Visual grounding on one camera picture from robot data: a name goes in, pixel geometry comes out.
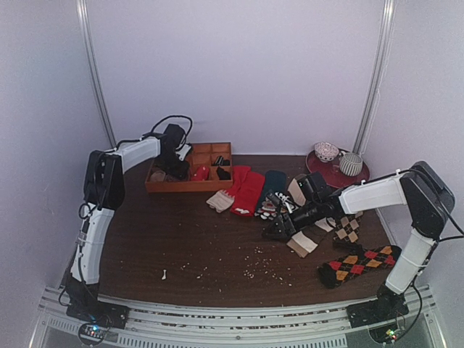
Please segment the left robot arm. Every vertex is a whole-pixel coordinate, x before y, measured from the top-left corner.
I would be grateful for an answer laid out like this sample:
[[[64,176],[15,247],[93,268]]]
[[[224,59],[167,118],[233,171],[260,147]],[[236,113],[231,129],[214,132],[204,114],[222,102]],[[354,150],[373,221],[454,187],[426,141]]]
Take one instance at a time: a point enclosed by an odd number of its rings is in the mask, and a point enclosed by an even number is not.
[[[104,240],[116,210],[125,198],[124,175],[131,168],[154,159],[161,170],[178,180],[187,178],[190,164],[186,156],[191,151],[187,139],[193,128],[190,117],[177,115],[189,121],[187,129],[175,123],[167,124],[161,133],[156,129],[167,116],[139,138],[119,141],[110,150],[93,151],[83,187],[83,203],[79,208],[83,224],[78,237],[78,247],[70,271],[71,281],[83,286],[99,282],[99,268]]]

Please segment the magenta purple ribbed sock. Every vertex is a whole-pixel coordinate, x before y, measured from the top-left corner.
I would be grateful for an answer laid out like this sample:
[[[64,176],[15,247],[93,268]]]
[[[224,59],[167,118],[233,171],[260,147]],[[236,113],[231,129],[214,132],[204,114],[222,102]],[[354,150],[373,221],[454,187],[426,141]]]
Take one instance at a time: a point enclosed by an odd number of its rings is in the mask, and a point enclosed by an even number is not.
[[[165,182],[182,182],[184,179],[176,178],[175,176],[172,175],[166,175],[165,176]]]

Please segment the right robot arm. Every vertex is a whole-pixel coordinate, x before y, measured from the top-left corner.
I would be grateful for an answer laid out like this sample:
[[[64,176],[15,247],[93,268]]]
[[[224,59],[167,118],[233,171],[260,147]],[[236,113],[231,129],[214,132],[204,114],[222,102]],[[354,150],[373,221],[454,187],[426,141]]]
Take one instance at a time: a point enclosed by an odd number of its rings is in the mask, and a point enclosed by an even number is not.
[[[278,212],[263,231],[267,239],[288,241],[303,228],[323,218],[341,219],[366,210],[406,205],[412,230],[406,247],[385,281],[386,292],[372,304],[376,319],[386,320],[399,309],[399,298],[429,260],[451,213],[455,196],[425,161],[371,181],[337,190],[331,189],[319,172],[297,180],[305,203],[295,210]]]

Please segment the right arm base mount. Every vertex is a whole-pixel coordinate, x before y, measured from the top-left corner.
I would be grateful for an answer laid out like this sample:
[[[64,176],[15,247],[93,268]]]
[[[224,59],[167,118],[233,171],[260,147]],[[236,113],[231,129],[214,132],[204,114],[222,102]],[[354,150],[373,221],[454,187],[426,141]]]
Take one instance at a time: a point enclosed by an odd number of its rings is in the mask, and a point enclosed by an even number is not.
[[[347,316],[352,328],[382,323],[408,313],[405,298],[396,294],[378,296],[377,299],[347,307]]]

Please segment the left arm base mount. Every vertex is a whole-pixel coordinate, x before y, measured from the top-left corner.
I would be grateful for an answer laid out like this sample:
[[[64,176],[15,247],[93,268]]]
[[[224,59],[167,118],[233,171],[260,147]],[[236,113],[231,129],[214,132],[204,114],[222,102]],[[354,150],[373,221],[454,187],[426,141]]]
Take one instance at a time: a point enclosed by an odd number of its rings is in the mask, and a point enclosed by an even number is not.
[[[62,293],[68,295],[66,315],[71,318],[98,324],[105,328],[124,329],[130,308],[98,300],[99,285],[73,288],[67,286]]]

